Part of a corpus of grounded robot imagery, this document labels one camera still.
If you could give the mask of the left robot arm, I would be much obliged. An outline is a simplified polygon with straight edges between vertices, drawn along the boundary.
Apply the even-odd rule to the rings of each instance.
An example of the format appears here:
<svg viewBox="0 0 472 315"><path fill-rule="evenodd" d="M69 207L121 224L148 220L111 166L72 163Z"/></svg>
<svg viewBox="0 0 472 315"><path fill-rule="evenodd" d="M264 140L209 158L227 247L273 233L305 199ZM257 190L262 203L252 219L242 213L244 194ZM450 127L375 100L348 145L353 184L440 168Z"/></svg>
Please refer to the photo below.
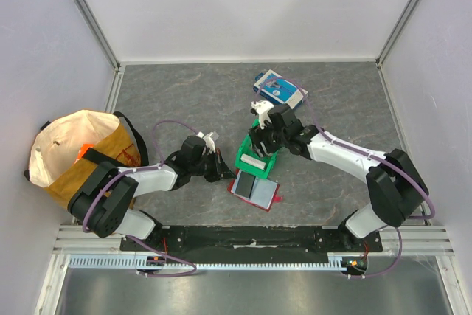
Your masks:
<svg viewBox="0 0 472 315"><path fill-rule="evenodd" d="M87 232L100 238L131 235L144 249L155 250L162 244L158 222L131 209L131 202L140 195L177 190L193 176L202 176L209 183L235 179L215 146L217 138L215 132L188 136L163 165L131 168L101 162L69 201L67 210Z"/></svg>

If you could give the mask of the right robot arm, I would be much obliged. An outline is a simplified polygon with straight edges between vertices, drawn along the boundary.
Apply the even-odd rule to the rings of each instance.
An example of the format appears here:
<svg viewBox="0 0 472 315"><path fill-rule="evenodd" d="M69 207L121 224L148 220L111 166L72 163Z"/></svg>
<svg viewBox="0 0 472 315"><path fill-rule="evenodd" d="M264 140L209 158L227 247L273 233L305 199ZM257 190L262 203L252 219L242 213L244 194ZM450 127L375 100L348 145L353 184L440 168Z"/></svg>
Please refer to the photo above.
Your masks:
<svg viewBox="0 0 472 315"><path fill-rule="evenodd" d="M428 201L428 189L409 155L370 150L317 127L303 125L287 104L275 106L261 100L251 103L258 122L249 130L252 150L260 157L281 148L293 155L343 170L366 184L369 203L343 222L338 232L342 249L355 251L371 232L384 226L399 227Z"/></svg>

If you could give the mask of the white credit card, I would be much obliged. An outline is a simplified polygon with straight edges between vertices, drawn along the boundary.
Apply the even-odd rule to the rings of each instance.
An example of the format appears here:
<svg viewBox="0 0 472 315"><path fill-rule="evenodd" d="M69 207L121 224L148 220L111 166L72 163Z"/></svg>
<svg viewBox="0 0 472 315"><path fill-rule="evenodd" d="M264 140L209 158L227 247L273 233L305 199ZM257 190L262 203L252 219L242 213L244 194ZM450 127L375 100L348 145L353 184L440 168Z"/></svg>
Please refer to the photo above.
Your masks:
<svg viewBox="0 0 472 315"><path fill-rule="evenodd" d="M240 158L240 160L248 165L251 165L257 169L264 170L266 168L266 163L264 161L261 161L259 159L256 159L252 156L249 156L247 154L243 154Z"/></svg>

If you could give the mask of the green plastic bin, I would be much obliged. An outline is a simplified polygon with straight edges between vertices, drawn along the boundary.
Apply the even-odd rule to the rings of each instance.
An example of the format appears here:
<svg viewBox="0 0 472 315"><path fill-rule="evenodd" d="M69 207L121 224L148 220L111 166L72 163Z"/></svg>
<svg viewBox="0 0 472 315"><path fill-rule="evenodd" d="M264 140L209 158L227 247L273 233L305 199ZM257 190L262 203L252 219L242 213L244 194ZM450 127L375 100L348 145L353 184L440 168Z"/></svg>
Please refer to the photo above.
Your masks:
<svg viewBox="0 0 472 315"><path fill-rule="evenodd" d="M235 167L259 179L268 179L270 172L276 164L278 152L270 156L259 157L251 147L251 138L247 134L238 148Z"/></svg>

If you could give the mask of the red card holder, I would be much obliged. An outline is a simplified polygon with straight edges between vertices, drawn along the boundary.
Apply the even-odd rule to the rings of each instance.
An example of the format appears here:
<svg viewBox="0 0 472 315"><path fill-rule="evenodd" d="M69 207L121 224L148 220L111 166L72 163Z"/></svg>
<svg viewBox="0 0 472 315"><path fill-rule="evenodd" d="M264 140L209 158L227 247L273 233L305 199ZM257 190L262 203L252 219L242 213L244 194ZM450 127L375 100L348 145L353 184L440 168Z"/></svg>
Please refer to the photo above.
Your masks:
<svg viewBox="0 0 472 315"><path fill-rule="evenodd" d="M279 189L280 185L275 181L238 170L237 178L229 184L227 191L253 207L269 211L273 204L283 200Z"/></svg>

